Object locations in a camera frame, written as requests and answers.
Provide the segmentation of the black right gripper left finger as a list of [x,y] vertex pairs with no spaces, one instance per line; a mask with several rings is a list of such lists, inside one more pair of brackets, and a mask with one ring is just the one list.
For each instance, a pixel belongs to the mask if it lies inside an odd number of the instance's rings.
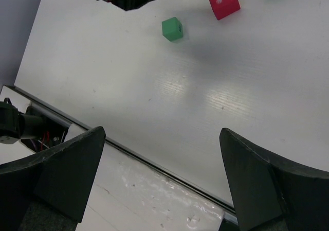
[[1,230],[76,230],[105,144],[96,127],[1,165]]

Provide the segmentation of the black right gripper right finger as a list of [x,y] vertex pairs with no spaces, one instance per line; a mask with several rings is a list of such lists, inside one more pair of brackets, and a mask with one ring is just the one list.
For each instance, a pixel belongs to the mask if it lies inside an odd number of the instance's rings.
[[228,128],[219,141],[240,230],[328,230],[328,172],[270,152]]

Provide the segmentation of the green wooden cube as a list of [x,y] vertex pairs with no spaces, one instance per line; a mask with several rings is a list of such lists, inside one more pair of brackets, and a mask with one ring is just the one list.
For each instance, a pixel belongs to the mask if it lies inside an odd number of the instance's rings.
[[177,17],[162,21],[162,35],[170,42],[184,37],[183,26]]

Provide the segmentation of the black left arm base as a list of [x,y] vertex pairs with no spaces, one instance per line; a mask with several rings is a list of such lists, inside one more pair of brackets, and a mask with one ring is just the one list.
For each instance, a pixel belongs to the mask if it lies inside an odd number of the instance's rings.
[[69,124],[28,106],[25,113],[6,97],[1,101],[1,143],[21,142],[34,152],[41,152],[64,142]]

